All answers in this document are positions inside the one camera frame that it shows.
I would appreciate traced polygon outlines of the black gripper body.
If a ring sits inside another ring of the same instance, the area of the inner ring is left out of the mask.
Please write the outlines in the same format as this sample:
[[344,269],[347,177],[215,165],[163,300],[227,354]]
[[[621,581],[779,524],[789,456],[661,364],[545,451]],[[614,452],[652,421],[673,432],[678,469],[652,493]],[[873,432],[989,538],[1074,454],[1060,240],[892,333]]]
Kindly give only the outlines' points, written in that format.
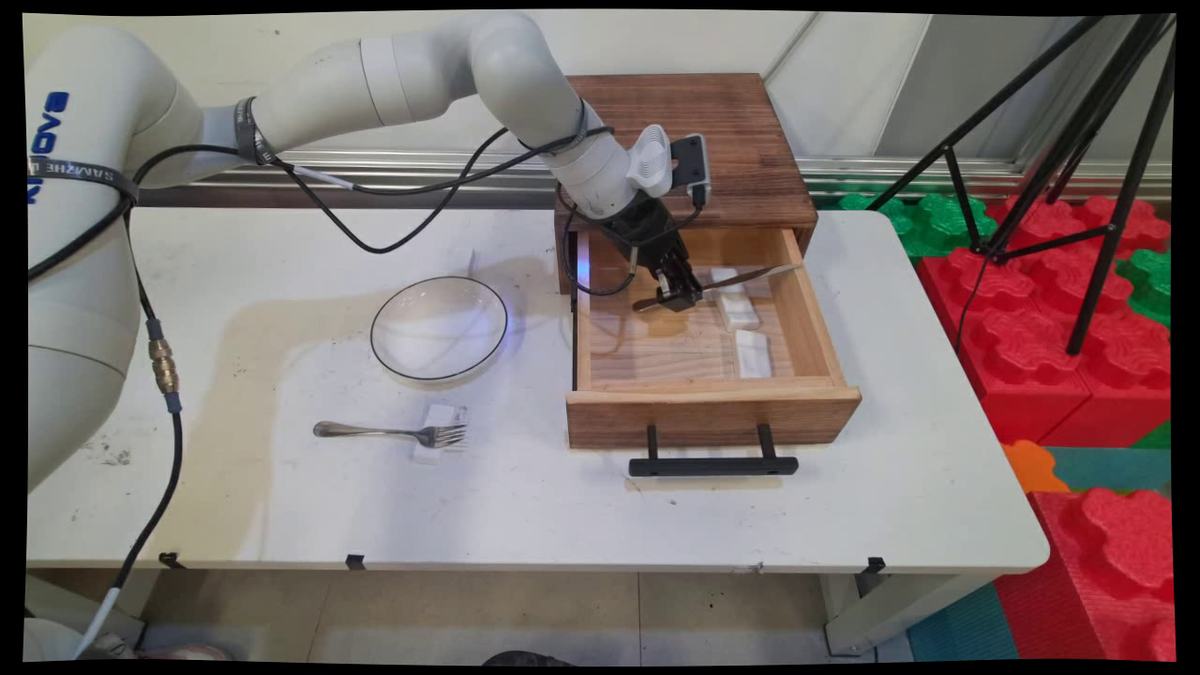
[[612,217],[600,219],[599,228],[630,271],[644,268],[656,274],[662,265],[672,265],[672,255],[686,255],[689,261],[679,231],[690,223],[691,217],[674,217],[660,198],[637,196]]

